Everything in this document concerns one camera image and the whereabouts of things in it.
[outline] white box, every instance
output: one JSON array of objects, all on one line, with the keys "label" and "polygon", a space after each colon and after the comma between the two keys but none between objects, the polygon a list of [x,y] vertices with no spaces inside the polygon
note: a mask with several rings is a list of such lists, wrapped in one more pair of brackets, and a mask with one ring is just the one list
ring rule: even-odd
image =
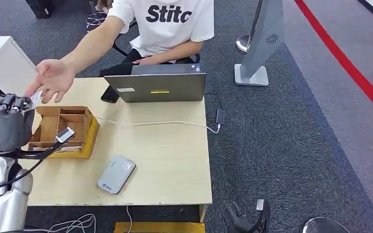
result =
[{"label": "white box", "polygon": [[35,65],[10,36],[0,36],[0,90],[23,96],[36,78]]}]

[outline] white t-shirt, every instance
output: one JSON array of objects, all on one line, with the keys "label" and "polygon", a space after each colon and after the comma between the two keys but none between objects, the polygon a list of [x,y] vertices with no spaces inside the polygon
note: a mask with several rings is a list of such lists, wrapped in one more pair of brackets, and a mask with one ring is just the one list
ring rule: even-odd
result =
[{"label": "white t-shirt", "polygon": [[214,0],[114,0],[108,16],[122,19],[121,33],[136,18],[139,36],[131,45],[142,57],[214,37]]}]

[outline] white wire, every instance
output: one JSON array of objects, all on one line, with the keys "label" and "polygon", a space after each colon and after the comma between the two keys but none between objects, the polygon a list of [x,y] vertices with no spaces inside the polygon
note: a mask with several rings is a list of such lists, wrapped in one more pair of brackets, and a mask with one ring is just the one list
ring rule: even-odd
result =
[{"label": "white wire", "polygon": [[130,220],[130,222],[131,222],[131,225],[130,225],[129,230],[128,230],[128,232],[127,232],[127,233],[130,233],[131,230],[132,230],[132,217],[131,217],[131,215],[129,214],[129,210],[128,210],[128,208],[129,208],[129,205],[126,206],[126,213],[128,214],[128,216],[129,216],[129,220]]},{"label": "white wire", "polygon": [[[114,123],[114,124],[120,124],[119,122],[116,122],[116,121],[113,121],[113,120],[107,120],[107,119],[104,119],[104,118],[100,118],[100,117],[95,117],[96,119],[100,119],[100,120],[105,120],[105,121],[108,121],[108,122],[111,122],[111,123]],[[189,122],[189,121],[182,121],[182,120],[174,120],[174,121],[161,121],[161,122],[143,122],[143,123],[134,123],[132,125],[134,126],[142,126],[142,125],[161,125],[161,124],[189,124],[189,125],[198,125],[198,126],[202,126],[202,127],[205,127],[207,129],[209,129],[211,132],[217,134],[220,132],[220,128],[221,128],[221,124],[218,124],[218,129],[217,131],[209,128],[208,126],[206,125],[201,125],[201,124],[198,124],[198,123],[194,123],[194,122]]]},{"label": "white wire", "polygon": [[[85,220],[83,222],[80,221],[82,218],[87,217],[87,216],[90,216],[90,218],[88,220]],[[89,225],[84,226],[84,223],[87,223],[89,221],[90,221]],[[69,226],[67,226],[67,227],[62,227],[62,228],[60,228],[58,230],[53,230],[57,226],[62,226],[62,225],[68,224],[68,223],[71,223],[71,224]],[[75,228],[80,228],[83,233],[86,233],[85,228],[88,228],[88,227],[90,227],[92,225],[94,225],[94,233],[96,233],[96,216],[94,214],[86,214],[86,215],[81,216],[77,220],[67,221],[67,222],[62,222],[62,223],[55,224],[49,230],[46,230],[46,229],[25,229],[24,231],[25,232],[48,232],[48,233],[56,233],[56,232],[60,232],[60,231],[66,230],[66,233],[69,233],[70,231],[72,231]]]}]

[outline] wooden compartment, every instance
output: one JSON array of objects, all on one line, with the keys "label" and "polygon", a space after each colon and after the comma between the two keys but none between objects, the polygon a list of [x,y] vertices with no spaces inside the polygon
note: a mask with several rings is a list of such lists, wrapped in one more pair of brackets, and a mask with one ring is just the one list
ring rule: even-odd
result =
[{"label": "wooden compartment", "polygon": [[84,106],[37,107],[42,121],[32,135],[29,150],[46,150],[55,142],[55,136],[66,127],[76,134],[50,158],[90,158],[99,123]]}]

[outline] yellow sticker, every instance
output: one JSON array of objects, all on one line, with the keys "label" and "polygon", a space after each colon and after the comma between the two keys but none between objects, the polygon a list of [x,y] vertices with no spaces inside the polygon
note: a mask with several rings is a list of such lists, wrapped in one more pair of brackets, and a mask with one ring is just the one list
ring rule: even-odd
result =
[{"label": "yellow sticker", "polygon": [[167,94],[170,91],[151,91],[151,94]]}]

